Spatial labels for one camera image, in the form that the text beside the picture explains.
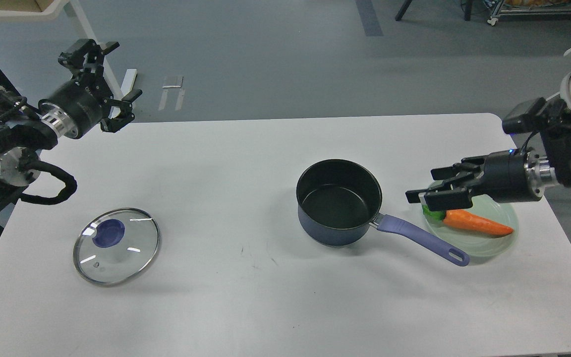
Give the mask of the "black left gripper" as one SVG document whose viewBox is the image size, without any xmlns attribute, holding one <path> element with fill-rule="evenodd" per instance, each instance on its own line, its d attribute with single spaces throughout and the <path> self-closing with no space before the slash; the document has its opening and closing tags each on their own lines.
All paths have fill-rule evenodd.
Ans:
<svg viewBox="0 0 571 357">
<path fill-rule="evenodd" d="M 95 96 L 95 90 L 105 83 L 112 90 L 118 89 L 117 81 L 110 84 L 109 66 L 105 57 L 119 47 L 116 41 L 98 44 L 94 39 L 79 39 L 57 62 L 67 68 L 72 77 L 51 95 L 39 101 L 41 113 L 53 113 L 65 126 L 61 135 L 80 139 L 96 124 L 100 123 L 103 132 L 116 133 L 134 121 L 133 103 L 143 94 L 141 89 L 133 89 L 122 99 Z"/>
</svg>

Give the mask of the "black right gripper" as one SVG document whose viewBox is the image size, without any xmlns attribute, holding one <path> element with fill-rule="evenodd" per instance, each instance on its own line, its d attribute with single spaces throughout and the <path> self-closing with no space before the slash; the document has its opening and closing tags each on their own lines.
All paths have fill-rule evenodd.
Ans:
<svg viewBox="0 0 571 357">
<path fill-rule="evenodd" d="M 535 202 L 546 188 L 559 185 L 548 158 L 535 151 L 500 151 L 462 158 L 451 166 L 432 169 L 426 189 L 407 190 L 406 201 L 431 212 L 466 209 L 483 194 L 498 203 Z M 478 180 L 482 179 L 482 189 Z"/>
</svg>

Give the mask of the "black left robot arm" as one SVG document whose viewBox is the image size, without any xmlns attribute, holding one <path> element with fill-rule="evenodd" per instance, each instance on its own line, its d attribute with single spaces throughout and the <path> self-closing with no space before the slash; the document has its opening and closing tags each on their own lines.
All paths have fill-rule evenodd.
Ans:
<svg viewBox="0 0 571 357">
<path fill-rule="evenodd" d="M 116 95 L 105 79 L 105 57 L 118 47 L 118 42 L 77 40 L 57 59 L 71 78 L 36 106 L 0 69 L 0 212 L 18 201 L 68 200 L 77 190 L 75 178 L 42 161 L 39 151 L 54 149 L 63 136 L 80 139 L 97 125 L 115 133 L 134 120 L 133 102 L 142 91 Z"/>
</svg>

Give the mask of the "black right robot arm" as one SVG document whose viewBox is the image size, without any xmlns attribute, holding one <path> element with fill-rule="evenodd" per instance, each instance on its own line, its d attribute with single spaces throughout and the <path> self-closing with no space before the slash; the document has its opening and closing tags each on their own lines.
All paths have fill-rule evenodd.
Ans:
<svg viewBox="0 0 571 357">
<path fill-rule="evenodd" d="M 406 200 L 444 211 L 471 208 L 476 196 L 489 196 L 497 203 L 536 202 L 548 187 L 571 188 L 571 109 L 563 99 L 523 102 L 502 120 L 502 129 L 508 135 L 539 135 L 544 155 L 525 144 L 466 157 L 432 169 L 432 185 L 408 190 Z"/>
</svg>

